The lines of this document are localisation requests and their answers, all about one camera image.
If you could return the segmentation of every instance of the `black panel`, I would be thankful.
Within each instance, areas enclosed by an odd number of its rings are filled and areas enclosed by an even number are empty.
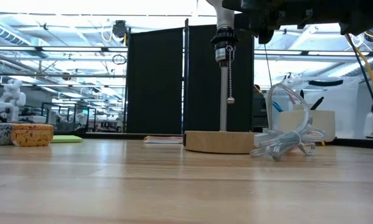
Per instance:
[[[220,121],[220,68],[210,40],[216,26],[189,27],[189,76],[187,89],[187,130],[218,131]],[[236,31],[232,64],[235,104],[228,106],[227,130],[249,131],[252,123],[253,40],[248,32]]]
[[[127,133],[181,133],[182,45],[182,29],[132,34]]]

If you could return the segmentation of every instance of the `ceiling light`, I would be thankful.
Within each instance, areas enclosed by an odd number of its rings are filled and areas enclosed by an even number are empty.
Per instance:
[[[53,103],[63,103],[63,100],[61,99],[52,99]]]
[[[79,95],[78,93],[62,93],[69,97],[83,97],[82,95]]]
[[[0,46],[0,50],[35,50],[35,47]]]
[[[93,102],[94,105],[99,105],[99,106],[105,106],[106,103],[103,102]]]
[[[37,86],[45,86],[45,87],[67,87],[68,85],[61,85],[61,84],[37,84]]]
[[[30,82],[30,83],[35,83],[37,80],[31,77],[22,77],[22,76],[9,76],[10,78],[14,78],[17,80],[22,80],[24,82]]]
[[[110,52],[124,52],[126,50],[124,47],[109,47],[107,49]]]
[[[110,88],[125,88],[125,85],[110,85]]]
[[[59,106],[64,106],[64,107],[73,107],[73,104],[58,104]]]
[[[300,55],[302,51],[298,50],[254,50],[254,54],[268,55]]]
[[[104,99],[84,99],[85,101],[105,101]]]
[[[363,55],[368,55],[370,52],[362,52]],[[321,56],[355,56],[355,52],[308,52],[308,55],[321,55]]]
[[[104,85],[72,85],[73,87],[104,87]]]
[[[117,94],[117,92],[111,88],[102,88],[102,93],[110,95],[110,96],[114,96]]]
[[[48,88],[48,87],[41,87],[41,88],[42,88],[43,90],[49,91],[49,92],[51,92],[51,93],[57,93],[56,90],[53,90],[53,89]]]
[[[42,50],[46,51],[59,51],[59,52],[101,52],[100,47],[43,47]]]

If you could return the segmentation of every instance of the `workbench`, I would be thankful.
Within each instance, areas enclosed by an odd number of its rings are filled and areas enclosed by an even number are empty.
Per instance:
[[[84,139],[0,147],[0,223],[373,223],[373,149],[282,161]]]

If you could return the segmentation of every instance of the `desk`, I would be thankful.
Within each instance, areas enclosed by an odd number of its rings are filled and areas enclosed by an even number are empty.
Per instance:
[[[373,149],[273,162],[181,148],[0,147],[0,223],[373,223]]]

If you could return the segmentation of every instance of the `clear plastic tubing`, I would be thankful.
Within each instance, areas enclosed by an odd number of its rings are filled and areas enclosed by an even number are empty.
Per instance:
[[[312,117],[309,115],[308,105],[305,100],[292,89],[282,83],[273,85],[268,93],[268,105],[272,104],[272,94],[275,88],[282,88],[287,93],[295,96],[301,101],[304,108],[304,118],[294,131],[281,132],[273,129],[272,122],[272,106],[268,106],[268,130],[264,130],[263,134],[254,136],[254,145],[258,149],[251,151],[253,157],[271,156],[274,160],[279,161],[281,156],[288,150],[298,147],[304,154],[313,155],[315,151],[315,142],[326,139],[326,133],[320,129],[312,127]]]

